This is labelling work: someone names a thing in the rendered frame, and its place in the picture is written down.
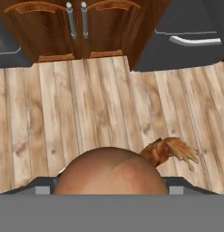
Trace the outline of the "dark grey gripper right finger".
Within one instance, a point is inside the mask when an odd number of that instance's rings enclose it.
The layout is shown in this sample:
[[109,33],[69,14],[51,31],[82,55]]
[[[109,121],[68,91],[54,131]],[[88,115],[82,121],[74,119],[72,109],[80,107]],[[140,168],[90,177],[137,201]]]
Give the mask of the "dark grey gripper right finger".
[[171,195],[213,194],[212,191],[193,186],[183,177],[164,177],[163,180]]

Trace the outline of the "brown wooden cupboard door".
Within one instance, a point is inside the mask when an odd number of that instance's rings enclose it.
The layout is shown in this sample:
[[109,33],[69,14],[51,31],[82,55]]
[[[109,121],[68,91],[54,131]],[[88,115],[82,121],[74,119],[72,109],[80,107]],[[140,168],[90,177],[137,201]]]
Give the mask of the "brown wooden cupboard door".
[[[87,4],[88,38],[83,37],[81,2]],[[122,56],[141,6],[133,0],[77,0],[83,59]]]
[[0,0],[0,19],[34,63],[75,59],[67,0]]

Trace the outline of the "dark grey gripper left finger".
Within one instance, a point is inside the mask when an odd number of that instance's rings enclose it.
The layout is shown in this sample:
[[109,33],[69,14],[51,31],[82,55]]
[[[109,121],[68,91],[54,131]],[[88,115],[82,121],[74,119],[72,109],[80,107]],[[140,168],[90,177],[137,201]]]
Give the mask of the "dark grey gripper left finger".
[[57,183],[57,177],[37,177],[26,186],[12,189],[5,192],[5,195],[22,194],[22,195],[51,195]]

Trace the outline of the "brown onion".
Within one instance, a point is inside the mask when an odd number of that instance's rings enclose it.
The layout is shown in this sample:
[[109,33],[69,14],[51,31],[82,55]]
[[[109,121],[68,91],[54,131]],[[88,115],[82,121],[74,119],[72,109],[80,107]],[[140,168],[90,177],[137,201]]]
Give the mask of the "brown onion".
[[116,147],[88,150],[60,174],[55,195],[167,195],[168,188],[156,170],[174,156],[189,170],[199,151],[179,138],[157,139],[141,152]]

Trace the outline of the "dark grey appliance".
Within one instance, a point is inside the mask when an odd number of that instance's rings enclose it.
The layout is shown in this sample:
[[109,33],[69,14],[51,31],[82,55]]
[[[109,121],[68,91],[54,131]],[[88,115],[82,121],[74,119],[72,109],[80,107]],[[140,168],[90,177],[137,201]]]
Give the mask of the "dark grey appliance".
[[31,67],[33,62],[24,54],[0,19],[0,68]]

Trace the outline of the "dark grey dishwasher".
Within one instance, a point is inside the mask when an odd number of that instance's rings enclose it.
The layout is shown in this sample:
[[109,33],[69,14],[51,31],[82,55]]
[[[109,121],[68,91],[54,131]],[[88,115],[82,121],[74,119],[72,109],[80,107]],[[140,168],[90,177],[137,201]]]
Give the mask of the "dark grey dishwasher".
[[182,46],[170,41],[173,35],[191,40],[221,40],[202,0],[171,0],[133,70],[183,69],[211,65],[224,58],[223,42],[220,45]]

